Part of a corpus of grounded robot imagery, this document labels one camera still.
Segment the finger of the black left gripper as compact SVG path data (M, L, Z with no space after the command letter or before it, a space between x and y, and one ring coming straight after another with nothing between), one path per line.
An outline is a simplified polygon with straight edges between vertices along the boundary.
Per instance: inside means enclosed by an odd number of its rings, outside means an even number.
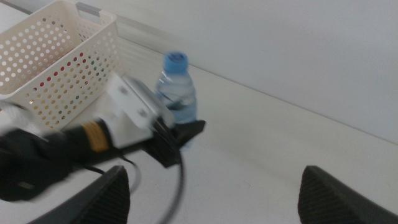
M191 123L176 124L172 132L177 142L177 146L184 146L193 138L203 132L206 121L197 120Z

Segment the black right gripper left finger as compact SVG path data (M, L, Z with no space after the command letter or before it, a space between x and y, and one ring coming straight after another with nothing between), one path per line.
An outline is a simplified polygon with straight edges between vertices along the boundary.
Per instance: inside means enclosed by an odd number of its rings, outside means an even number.
M114 166L89 186L33 224L124 224L130 209L129 180L123 166Z

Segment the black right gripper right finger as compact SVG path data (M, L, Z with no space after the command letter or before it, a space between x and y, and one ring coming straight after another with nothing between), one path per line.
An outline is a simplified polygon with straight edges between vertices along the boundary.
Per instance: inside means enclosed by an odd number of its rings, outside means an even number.
M351 189L318 166L306 166L298 196L302 223L391 223L397 215Z

